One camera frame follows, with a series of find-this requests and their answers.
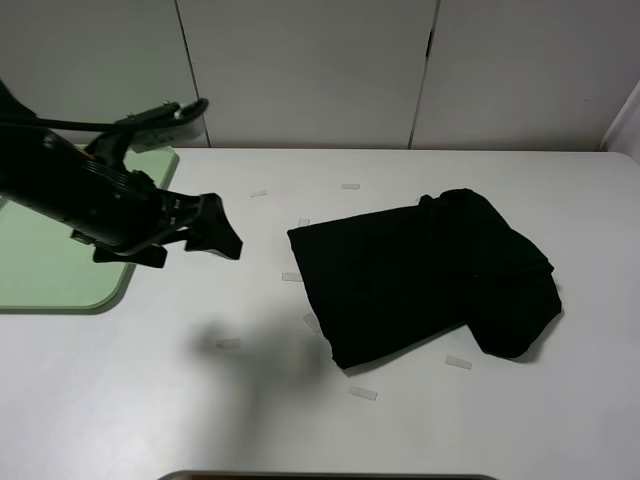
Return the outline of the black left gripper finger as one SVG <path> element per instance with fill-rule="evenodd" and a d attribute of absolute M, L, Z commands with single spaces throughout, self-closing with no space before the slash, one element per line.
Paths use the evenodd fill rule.
<path fill-rule="evenodd" d="M 150 245 L 137 253 L 121 255 L 95 245 L 92 260 L 94 263 L 129 263 L 161 269 L 167 258 L 167 250 L 162 246 Z"/>
<path fill-rule="evenodd" d="M 239 260 L 242 247 L 243 242 L 226 216 L 222 199 L 215 193 L 201 195 L 188 228 L 185 250 Z"/>

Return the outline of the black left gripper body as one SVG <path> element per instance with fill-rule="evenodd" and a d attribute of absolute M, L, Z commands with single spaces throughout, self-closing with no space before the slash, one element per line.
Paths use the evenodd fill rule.
<path fill-rule="evenodd" d="M 124 159 L 132 134 L 102 134 L 79 149 L 57 134 L 29 136 L 29 208 L 100 250 L 161 250 L 201 237 L 205 197 L 158 188 Z"/>

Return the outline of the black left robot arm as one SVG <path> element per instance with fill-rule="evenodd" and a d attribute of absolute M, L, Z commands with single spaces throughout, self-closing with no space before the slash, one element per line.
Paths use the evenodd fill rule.
<path fill-rule="evenodd" d="M 215 193 L 190 196 L 158 187 L 124 160 L 195 137 L 206 99 L 166 102 L 113 123 L 43 119 L 1 90 L 1 194 L 71 228 L 96 263 L 161 268 L 166 245 L 237 260 L 243 242 Z"/>

